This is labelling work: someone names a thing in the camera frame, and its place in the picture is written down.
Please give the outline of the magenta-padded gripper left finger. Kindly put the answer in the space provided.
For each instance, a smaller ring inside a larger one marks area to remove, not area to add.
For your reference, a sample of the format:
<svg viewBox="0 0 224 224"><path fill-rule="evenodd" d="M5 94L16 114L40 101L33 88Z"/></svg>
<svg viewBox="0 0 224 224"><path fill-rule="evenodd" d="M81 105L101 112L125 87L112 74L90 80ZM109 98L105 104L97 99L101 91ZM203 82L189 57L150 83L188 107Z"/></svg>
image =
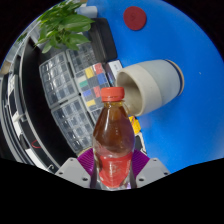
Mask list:
<svg viewBox="0 0 224 224"><path fill-rule="evenodd" d="M97 174L93 149L85 150L77 158L68 158L55 175L83 188L94 189Z"/></svg>

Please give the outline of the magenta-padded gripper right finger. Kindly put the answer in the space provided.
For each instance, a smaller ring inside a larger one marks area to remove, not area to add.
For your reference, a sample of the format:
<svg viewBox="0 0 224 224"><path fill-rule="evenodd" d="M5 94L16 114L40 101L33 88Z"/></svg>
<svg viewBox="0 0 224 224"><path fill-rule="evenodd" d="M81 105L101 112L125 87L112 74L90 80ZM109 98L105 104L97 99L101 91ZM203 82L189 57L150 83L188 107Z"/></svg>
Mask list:
<svg viewBox="0 0 224 224"><path fill-rule="evenodd" d="M132 157L130 183L132 188L140 188L170 174L158 158L149 158L135 150Z"/></svg>

